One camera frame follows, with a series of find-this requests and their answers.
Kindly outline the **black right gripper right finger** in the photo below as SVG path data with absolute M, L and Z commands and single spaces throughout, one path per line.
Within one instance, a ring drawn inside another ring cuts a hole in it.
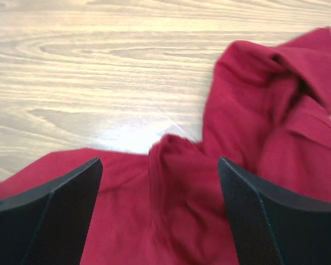
M 331 264 L 331 203 L 221 157 L 218 173 L 239 264 Z

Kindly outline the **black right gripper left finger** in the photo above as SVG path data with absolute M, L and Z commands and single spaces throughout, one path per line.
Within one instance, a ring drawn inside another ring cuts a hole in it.
M 0 200 L 0 264 L 79 264 L 102 173 L 94 158 Z

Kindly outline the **dark red t shirt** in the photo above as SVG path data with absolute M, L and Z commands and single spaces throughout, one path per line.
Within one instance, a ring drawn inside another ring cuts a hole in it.
M 82 264 L 237 264 L 220 157 L 331 202 L 331 29 L 276 47 L 233 42 L 218 59 L 202 142 L 165 135 L 147 155 L 52 152 L 0 182 L 0 200 L 91 158 L 103 176 Z

